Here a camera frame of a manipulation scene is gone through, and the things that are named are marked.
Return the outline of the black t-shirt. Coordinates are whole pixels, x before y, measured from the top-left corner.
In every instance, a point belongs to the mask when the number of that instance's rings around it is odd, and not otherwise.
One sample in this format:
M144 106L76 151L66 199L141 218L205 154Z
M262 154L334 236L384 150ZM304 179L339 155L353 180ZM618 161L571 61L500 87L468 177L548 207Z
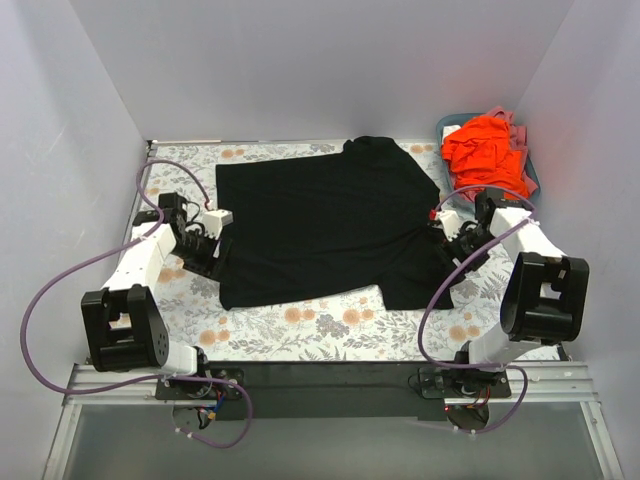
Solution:
M233 215L221 236L219 300L261 307L377 286L389 310L453 306L454 264L429 222L432 178L386 137L334 154L220 165L217 203Z

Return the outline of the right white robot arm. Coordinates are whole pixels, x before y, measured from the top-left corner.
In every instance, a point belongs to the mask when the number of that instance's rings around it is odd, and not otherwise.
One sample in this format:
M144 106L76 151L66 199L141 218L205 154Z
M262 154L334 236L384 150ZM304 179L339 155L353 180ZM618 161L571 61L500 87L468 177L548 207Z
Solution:
M450 209L431 214L444 234L444 251L478 270L488 251L502 246L513 262L499 310L499 321L476 340L467 342L445 367L423 375L442 392L469 397L506 384L504 368L525 353L575 340L580 332L589 279L589 265L557 248L533 218L533 204L498 187L487 186L474 197L472 221Z

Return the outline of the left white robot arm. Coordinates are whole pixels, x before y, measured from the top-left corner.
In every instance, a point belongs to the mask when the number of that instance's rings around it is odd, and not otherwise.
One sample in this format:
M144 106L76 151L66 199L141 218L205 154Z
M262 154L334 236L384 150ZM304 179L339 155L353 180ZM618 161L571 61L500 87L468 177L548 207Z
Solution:
M203 350L170 339L154 290L170 256L178 257L184 270L214 279L222 232L233 214L211 210L191 222L188 204L182 195L168 193L159 196L157 209L138 212L132 222L135 245L101 289L84 294L81 312L96 371L205 374Z

